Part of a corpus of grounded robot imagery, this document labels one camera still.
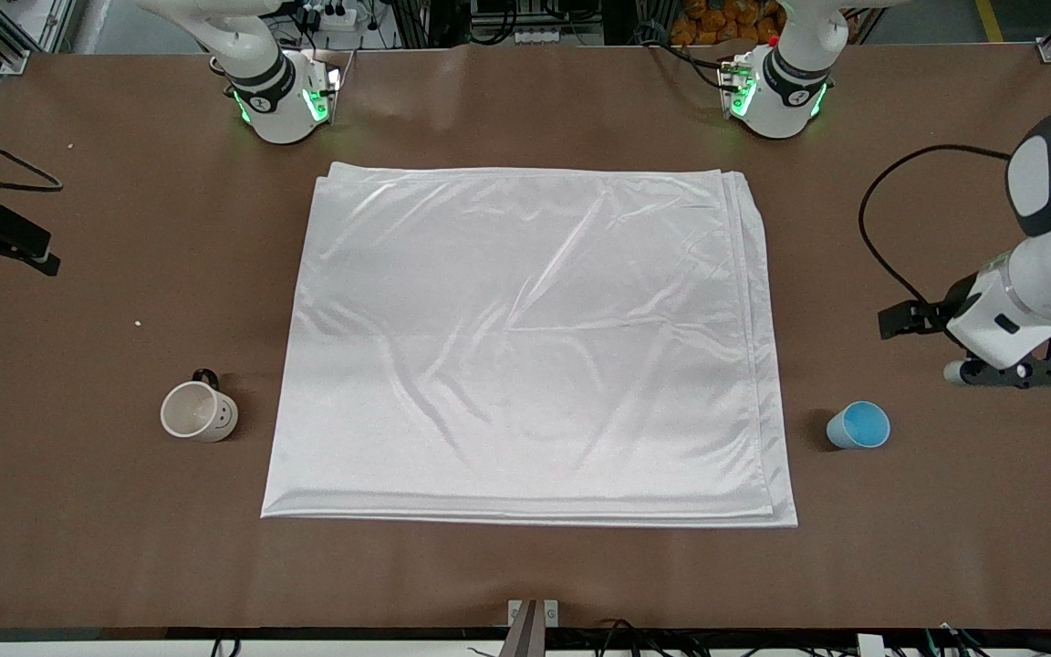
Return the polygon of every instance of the power strip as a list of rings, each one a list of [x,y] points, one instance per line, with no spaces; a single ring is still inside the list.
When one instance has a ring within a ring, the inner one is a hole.
[[[343,14],[342,17],[336,16],[334,12],[324,14],[322,23],[318,24],[318,29],[326,29],[328,32],[355,32],[355,18],[358,16],[359,13],[356,9],[347,9],[347,13]]]
[[[526,28],[514,33],[514,43],[557,43],[562,35],[556,29]]]

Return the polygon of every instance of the cup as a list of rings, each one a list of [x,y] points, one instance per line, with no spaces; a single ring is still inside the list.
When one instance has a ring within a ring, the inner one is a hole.
[[[170,436],[215,444],[238,424],[238,405],[218,390],[218,374],[197,370],[162,403],[162,427]]]
[[[842,449],[873,449],[887,442],[889,418],[868,401],[856,401],[826,425],[829,442]]]

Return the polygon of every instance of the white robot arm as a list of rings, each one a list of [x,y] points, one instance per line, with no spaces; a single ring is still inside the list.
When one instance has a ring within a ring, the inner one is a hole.
[[[776,45],[759,45],[722,69],[724,111],[754,132],[784,139],[818,115],[833,62],[846,48],[844,7],[891,7],[905,0],[781,0],[785,28]]]
[[[945,371],[955,384],[1051,384],[1051,354],[1046,361],[1031,355],[1051,341],[1051,116],[1027,134],[1009,159],[1006,190],[1026,240],[955,283],[945,301],[935,304],[937,320],[931,324],[946,329],[969,352],[968,361]],[[934,332],[934,326],[898,328],[902,311],[897,308],[880,313],[884,340]]]
[[[336,91],[326,64],[282,50],[262,21],[281,0],[137,0],[212,53],[233,87],[243,121],[272,144],[291,144],[330,117]]]

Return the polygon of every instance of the blue paper cup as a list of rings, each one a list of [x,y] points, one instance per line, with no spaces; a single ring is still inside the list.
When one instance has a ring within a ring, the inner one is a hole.
[[[868,401],[856,401],[826,425],[829,442],[842,449],[873,449],[887,442],[889,418]]]

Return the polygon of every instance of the white cloth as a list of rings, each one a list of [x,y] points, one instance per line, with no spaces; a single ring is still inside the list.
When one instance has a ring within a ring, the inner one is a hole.
[[[797,527],[743,176],[335,163],[262,515]]]

